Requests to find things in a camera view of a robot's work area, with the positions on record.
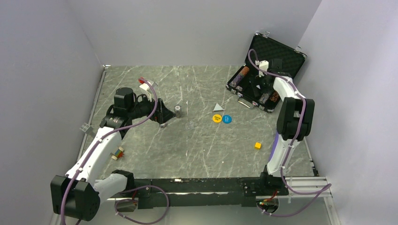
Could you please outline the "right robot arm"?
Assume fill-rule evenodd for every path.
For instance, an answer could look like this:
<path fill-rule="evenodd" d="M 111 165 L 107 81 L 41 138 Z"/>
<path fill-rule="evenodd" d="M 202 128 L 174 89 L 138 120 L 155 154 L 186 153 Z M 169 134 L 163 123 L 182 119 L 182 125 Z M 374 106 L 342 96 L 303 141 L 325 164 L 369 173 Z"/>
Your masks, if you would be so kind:
<path fill-rule="evenodd" d="M 315 101 L 304 97 L 292 78 L 267 72 L 251 59 L 249 61 L 258 71 L 275 77 L 273 89 L 282 101 L 282 108 L 276 124 L 276 143 L 266 170 L 268 175 L 283 177 L 283 170 L 291 158 L 291 153 L 311 132 Z"/>

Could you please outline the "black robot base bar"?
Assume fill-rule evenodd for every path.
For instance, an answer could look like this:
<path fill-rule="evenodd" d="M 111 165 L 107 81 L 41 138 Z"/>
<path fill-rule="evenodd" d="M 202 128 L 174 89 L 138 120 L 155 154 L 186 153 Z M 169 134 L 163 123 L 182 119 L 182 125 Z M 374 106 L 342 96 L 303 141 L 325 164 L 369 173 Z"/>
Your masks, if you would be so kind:
<path fill-rule="evenodd" d="M 112 198 L 135 197 L 139 209 L 155 207 L 240 205 L 255 207 L 258 201 L 287 196 L 288 189 L 280 181 L 264 177 L 135 179 L 142 190 L 116 193 Z"/>

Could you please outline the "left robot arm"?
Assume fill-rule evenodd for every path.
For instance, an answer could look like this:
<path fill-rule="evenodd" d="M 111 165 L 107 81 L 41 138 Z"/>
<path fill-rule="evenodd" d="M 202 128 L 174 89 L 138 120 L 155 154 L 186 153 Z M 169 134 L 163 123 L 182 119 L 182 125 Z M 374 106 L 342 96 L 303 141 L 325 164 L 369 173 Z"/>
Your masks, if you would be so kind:
<path fill-rule="evenodd" d="M 116 194 L 128 197 L 134 192 L 148 192 L 151 185 L 137 187 L 134 174 L 128 171 L 115 170 L 99 182 L 96 178 L 110 155 L 120 149 L 121 141 L 134 127 L 133 120 L 144 118 L 165 124 L 175 116 L 161 98 L 138 96 L 128 87 L 117 89 L 114 104 L 108 108 L 89 148 L 65 175 L 56 175 L 51 181 L 53 210 L 61 216 L 61 224 L 65 224 L 66 217 L 92 220 L 100 205 Z"/>

